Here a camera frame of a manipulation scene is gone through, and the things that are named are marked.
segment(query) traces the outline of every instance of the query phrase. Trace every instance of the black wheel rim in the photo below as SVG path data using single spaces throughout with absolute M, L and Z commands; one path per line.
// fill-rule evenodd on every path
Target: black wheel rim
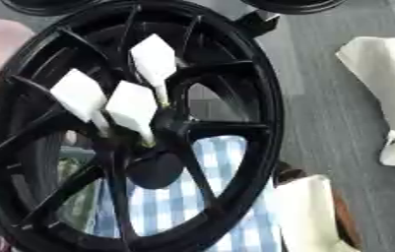
M 59 16 L 74 13 L 102 0 L 1 0 L 14 11 L 31 16 Z
M 177 35 L 160 29 L 162 23 L 185 25 L 174 30 L 181 34 Z M 107 35 L 116 30 L 120 37 L 110 40 Z M 119 168 L 122 163 L 131 161 L 124 155 L 131 147 L 100 140 L 92 125 L 81 123 L 55 104 L 48 89 L 68 71 L 66 64 L 98 79 L 108 95 L 120 79 L 137 83 L 131 61 L 118 59 L 129 59 L 128 49 L 139 40 L 141 31 L 142 36 L 146 36 L 146 30 L 158 32 L 178 51 L 179 58 L 190 63 L 167 81 L 173 106 L 163 111 L 165 117 L 163 113 L 159 117 L 169 120 L 168 126 L 155 120 L 153 127 L 157 137 L 186 163 L 204 196 L 206 209 L 196 218 L 166 232 L 139 237 L 128 219 L 126 180 L 122 178 L 125 174 L 121 174 Z M 218 49 L 211 53 L 223 51 L 225 56 L 202 57 L 209 43 L 200 47 L 195 44 L 205 39 L 217 42 L 214 47 Z M 119 54 L 118 59 L 113 58 L 114 54 Z M 91 60 L 85 65 L 86 58 Z M 229 79 L 232 74 L 249 82 L 225 86 L 232 80 Z M 188 109 L 184 98 L 190 84 L 196 81 L 207 84 L 207 78 L 214 76 L 223 81 L 212 86 L 208 82 L 208 88 L 220 92 L 221 96 L 225 94 L 232 104 L 246 104 L 240 109 L 244 121 L 195 122 L 182 116 Z M 21 102 L 31 102 L 27 103 L 29 110 L 16 109 L 15 105 Z M 30 109 L 34 116 L 26 117 L 24 128 L 12 133 L 12 115 L 28 114 Z M 10 180 L 12 173 L 21 172 L 22 164 L 16 152 L 26 143 L 61 130 L 73 130 L 90 138 L 95 142 L 97 155 L 55 190 L 52 197 L 40 203 L 40 207 L 30 210 Z M 187 152 L 189 143 L 186 141 L 226 134 L 244 137 L 248 148 L 235 178 L 216 198 L 202 177 L 195 157 Z M 209 9 L 181 1 L 100 4 L 39 34 L 0 72 L 0 230 L 11 242 L 29 251 L 201 251 L 221 238 L 247 212 L 273 171 L 282 137 L 283 103 L 275 74 L 252 38 L 231 21 Z M 121 239 L 81 233 L 61 221 L 48 222 L 47 217 L 67 197 L 99 177 L 108 179 L 114 192 L 116 216 L 123 223 Z
M 346 0 L 242 0 L 256 8 L 281 14 L 312 14 L 333 9 Z

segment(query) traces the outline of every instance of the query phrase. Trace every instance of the black wheel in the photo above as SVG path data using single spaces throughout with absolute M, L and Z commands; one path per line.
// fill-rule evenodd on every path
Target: black wheel
M 242 0 L 256 8 L 281 14 L 311 14 L 327 11 L 346 0 Z
M 144 149 L 138 134 L 115 125 L 112 138 L 100 137 L 92 124 L 78 120 L 49 94 L 71 68 L 96 79 L 106 95 L 121 79 L 146 85 L 135 74 L 128 50 L 151 33 L 176 50 L 180 68 L 166 82 L 171 106 L 159 109 L 151 125 L 155 148 Z M 189 116 L 187 94 L 197 83 L 216 93 L 239 119 Z M 283 121 L 281 92 L 268 59 L 232 21 L 184 1 L 98 4 L 40 33 L 0 72 L 0 231 L 24 251 L 202 251 L 242 218 L 266 185 L 278 160 Z M 41 157 L 47 163 L 58 160 L 53 147 L 62 145 L 66 132 L 83 136 L 95 152 L 93 158 L 54 189 L 54 183 L 42 185 L 40 178 L 41 187 L 51 188 L 43 193 L 46 197 L 29 183 L 15 184 L 14 176 L 28 180 L 30 172 L 48 166 Z M 236 175 L 216 197 L 190 146 L 221 135 L 240 136 L 247 148 Z M 50 147 L 38 148 L 42 142 Z M 139 236 L 128 215 L 126 183 L 130 167 L 152 152 L 174 156 L 186 167 L 205 209 L 170 230 Z M 145 168 L 152 175 L 150 166 Z M 52 179 L 52 172 L 45 174 L 46 180 Z M 110 187 L 120 239 L 86 234 L 55 214 L 98 179 Z M 26 197 L 24 191 L 32 195 Z
M 32 16 L 74 13 L 102 0 L 1 0 L 9 8 Z

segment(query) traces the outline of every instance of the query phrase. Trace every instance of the white cap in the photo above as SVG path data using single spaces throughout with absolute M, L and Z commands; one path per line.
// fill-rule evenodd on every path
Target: white cap
M 152 34 L 131 49 L 137 71 L 155 87 L 161 104 L 168 104 L 165 80 L 177 71 L 175 52 L 157 34 Z
M 150 123 L 157 109 L 150 89 L 125 81 L 119 83 L 105 108 L 115 123 L 139 132 L 149 145 L 154 142 Z
M 68 72 L 51 90 L 61 105 L 84 122 L 106 104 L 98 82 L 77 69 Z

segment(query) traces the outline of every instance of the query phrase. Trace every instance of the blue checkered cloth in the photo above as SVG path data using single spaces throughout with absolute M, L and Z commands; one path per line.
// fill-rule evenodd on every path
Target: blue checkered cloth
M 200 140 L 193 149 L 216 196 L 229 184 L 244 156 L 246 142 L 223 136 Z M 273 184 L 269 181 L 247 215 L 207 251 L 281 252 L 281 234 L 275 219 Z M 147 236 L 162 232 L 192 219 L 204 209 L 199 189 L 185 171 L 168 188 L 147 190 L 128 182 L 130 217 L 136 232 Z M 108 187 L 100 184 L 96 214 L 90 233 L 119 237 Z

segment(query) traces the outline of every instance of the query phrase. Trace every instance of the rim lip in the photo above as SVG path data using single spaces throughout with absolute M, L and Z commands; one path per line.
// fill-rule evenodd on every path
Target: rim lip
M 282 94 L 280 91 L 280 87 L 278 84 L 278 80 L 275 76 L 275 72 L 273 71 L 269 60 L 265 56 L 264 52 L 261 50 L 260 47 L 256 44 L 256 42 L 253 40 L 252 37 L 249 37 L 247 34 L 241 32 L 232 21 L 228 20 L 227 18 L 215 13 L 214 11 L 196 5 L 192 3 L 184 3 L 182 1 L 175 1 L 171 0 L 168 1 L 168 3 L 158 3 L 157 1 L 146 1 L 144 4 L 154 4 L 154 5 L 170 5 L 172 7 L 178 7 L 178 9 L 183 9 L 187 10 L 188 12 L 191 11 L 194 14 L 197 13 L 204 13 L 207 18 L 211 18 L 211 22 L 216 22 L 217 25 L 213 26 L 215 29 L 220 30 L 221 28 L 228 28 L 229 31 L 224 31 L 229 37 L 230 40 L 236 40 L 237 41 L 237 46 L 241 48 L 246 54 L 251 54 L 251 59 L 253 59 L 256 68 L 257 68 L 257 76 L 260 79 L 260 85 L 262 86 L 261 88 L 266 90 L 267 93 L 263 94 L 262 97 L 265 98 L 265 100 L 272 101 L 272 106 L 269 107 L 264 107 L 265 111 L 262 113 L 267 113 L 268 117 L 275 118 L 275 121 L 273 122 L 273 128 L 272 130 L 274 131 L 272 134 L 272 137 L 267 141 L 267 147 L 264 149 L 264 154 L 263 156 L 265 159 L 263 159 L 260 162 L 260 168 L 258 169 L 260 172 L 257 172 L 259 174 L 255 174 L 256 176 L 252 178 L 254 181 L 254 186 L 248 187 L 245 191 L 243 191 L 240 195 L 240 200 L 238 202 L 245 202 L 247 204 L 241 204 L 239 206 L 239 203 L 236 203 L 235 205 L 235 210 L 231 210 L 229 214 L 226 214 L 225 218 L 223 221 L 220 221 L 220 223 L 215 223 L 214 227 L 217 231 L 219 231 L 219 234 L 210 234 L 210 235 L 205 235 L 205 238 L 200 238 L 200 240 L 203 240 L 204 243 L 201 244 L 196 244 L 194 240 L 191 242 L 188 242 L 186 244 L 179 244 L 177 247 L 174 247 L 173 250 L 171 251 L 183 251 L 185 248 L 186 250 L 190 251 L 200 251 L 202 248 L 205 248 L 208 244 L 213 244 L 215 243 L 219 238 L 222 237 L 227 231 L 229 231 L 234 224 L 236 224 L 244 214 L 249 210 L 250 206 L 253 204 L 253 201 L 248 201 L 248 198 L 256 199 L 263 190 L 264 186 L 268 182 L 268 178 L 271 175 L 272 171 L 274 170 L 274 166 L 278 160 L 279 157 L 279 152 L 280 148 L 282 145 L 282 139 L 283 139 L 283 123 L 284 123 L 284 110 L 283 110 L 283 101 L 282 101 Z M 102 8 L 105 10 L 110 10 L 106 8 L 110 7 L 103 7 L 102 5 L 118 5 L 119 8 L 130 8 L 134 6 L 135 4 L 138 4 L 138 2 L 106 2 L 99 4 Z M 38 34 L 34 39 L 30 40 L 27 42 L 23 48 L 14 56 L 12 59 L 5 65 L 4 69 L 0 72 L 0 86 L 3 85 L 3 80 L 5 80 L 5 77 L 11 74 L 12 69 L 15 71 L 18 71 L 21 69 L 21 67 L 17 67 L 18 62 L 20 62 L 23 67 L 24 65 L 27 65 L 28 62 L 31 60 L 32 55 L 40 49 L 48 44 L 50 40 L 53 40 L 52 35 L 56 31 L 57 28 L 68 25 L 68 24 L 76 24 L 76 21 L 79 20 L 80 18 L 84 17 L 86 13 L 88 13 L 90 10 L 84 10 L 82 12 L 79 12 L 69 18 L 63 19 L 62 21 L 52 25 L 51 27 L 47 28 L 40 34 Z M 0 230 L 6 235 L 8 240 L 12 242 L 13 244 L 17 245 L 19 248 L 25 250 L 25 251 L 32 251 L 30 246 L 25 246 L 25 240 L 24 238 L 21 238 L 20 236 L 24 236 L 24 234 L 14 234 L 15 229 L 10 226 L 3 226 L 1 225 L 0 221 Z
M 347 0 L 326 0 L 314 4 L 299 4 L 299 5 L 285 5 L 280 3 L 273 3 L 273 0 L 241 0 L 244 3 L 255 8 L 266 10 L 269 12 L 290 14 L 290 15 L 305 15 L 318 12 L 324 12 L 333 9 Z
M 15 0 L 1 0 L 10 9 L 30 16 L 51 17 L 74 13 L 78 10 L 88 8 L 103 0 L 67 0 L 65 3 L 56 5 L 28 6 L 15 3 Z

